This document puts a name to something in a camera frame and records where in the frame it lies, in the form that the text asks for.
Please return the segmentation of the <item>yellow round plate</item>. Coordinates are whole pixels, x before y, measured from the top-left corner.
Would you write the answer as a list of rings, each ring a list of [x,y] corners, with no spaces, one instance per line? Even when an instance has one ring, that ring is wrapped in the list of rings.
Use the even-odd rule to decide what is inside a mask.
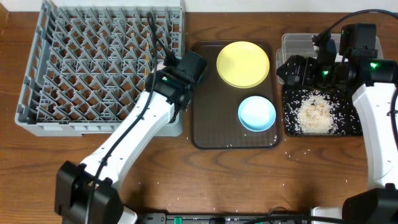
[[[266,79],[271,65],[260,46],[237,41],[223,47],[217,56],[216,68],[227,84],[236,88],[252,88]]]

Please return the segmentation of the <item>light blue bowl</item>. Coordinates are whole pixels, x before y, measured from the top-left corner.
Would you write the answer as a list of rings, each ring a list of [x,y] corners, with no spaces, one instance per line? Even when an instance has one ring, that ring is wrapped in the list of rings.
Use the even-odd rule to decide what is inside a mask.
[[[249,131],[262,132],[268,130],[276,121],[275,106],[263,96],[250,96],[238,107],[238,119]]]

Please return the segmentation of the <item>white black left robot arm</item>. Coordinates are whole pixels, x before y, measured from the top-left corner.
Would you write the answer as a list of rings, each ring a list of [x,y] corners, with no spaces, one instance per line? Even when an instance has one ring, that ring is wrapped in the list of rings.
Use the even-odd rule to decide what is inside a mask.
[[[55,213],[63,223],[135,223],[136,212],[119,196],[133,163],[157,132],[192,98],[196,83],[184,72],[158,70],[127,118],[92,154],[65,161],[55,184]]]

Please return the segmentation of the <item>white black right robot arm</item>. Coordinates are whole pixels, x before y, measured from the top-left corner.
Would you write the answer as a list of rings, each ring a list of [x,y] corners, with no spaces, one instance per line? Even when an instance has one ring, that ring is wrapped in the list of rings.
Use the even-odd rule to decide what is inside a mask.
[[[291,86],[352,93],[368,160],[368,190],[345,200],[345,223],[397,223],[397,62],[344,56],[325,65],[292,55],[277,69]]]

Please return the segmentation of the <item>clear plastic waste bin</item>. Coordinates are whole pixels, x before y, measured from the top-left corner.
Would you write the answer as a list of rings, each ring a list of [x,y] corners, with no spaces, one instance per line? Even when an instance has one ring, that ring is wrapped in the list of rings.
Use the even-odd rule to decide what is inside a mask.
[[[317,58],[312,45],[312,36],[310,33],[288,33],[282,36],[282,46],[276,51],[275,65],[278,69],[283,65],[287,59],[292,55],[301,55],[303,57]],[[341,34],[331,34],[331,39],[335,41],[336,45],[336,62],[340,62],[342,56],[338,54],[340,49]],[[376,36],[375,47],[378,51],[377,59],[383,59],[383,52],[379,38]]]

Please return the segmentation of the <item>dark brown serving tray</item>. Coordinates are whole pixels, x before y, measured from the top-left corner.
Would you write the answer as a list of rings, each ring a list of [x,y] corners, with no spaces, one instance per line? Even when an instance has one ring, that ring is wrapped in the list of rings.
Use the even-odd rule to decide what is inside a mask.
[[[275,66],[271,65],[266,79],[252,88],[236,88],[227,84],[216,69],[216,59],[222,48],[230,43],[230,40],[202,41],[192,47],[208,62],[190,104],[192,143],[199,149],[276,147],[283,134]],[[239,121],[239,105],[250,96],[262,96],[275,106],[276,120],[269,129],[252,132]]]

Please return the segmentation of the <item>grey plastic dish rack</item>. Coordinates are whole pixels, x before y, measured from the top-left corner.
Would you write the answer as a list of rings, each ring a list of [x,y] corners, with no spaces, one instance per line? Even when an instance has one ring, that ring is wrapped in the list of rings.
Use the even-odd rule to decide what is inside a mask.
[[[153,59],[185,50],[183,1],[43,1],[15,122],[36,136],[113,132]]]

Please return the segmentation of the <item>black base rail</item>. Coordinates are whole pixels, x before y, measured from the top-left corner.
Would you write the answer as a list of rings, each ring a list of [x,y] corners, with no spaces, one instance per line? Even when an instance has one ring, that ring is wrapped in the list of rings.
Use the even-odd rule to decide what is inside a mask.
[[[143,213],[140,214],[138,224],[243,224],[260,218],[270,217],[270,221],[259,223],[325,223],[318,221],[293,220],[293,214],[272,213],[270,215],[220,215],[220,214],[166,214],[166,213]]]

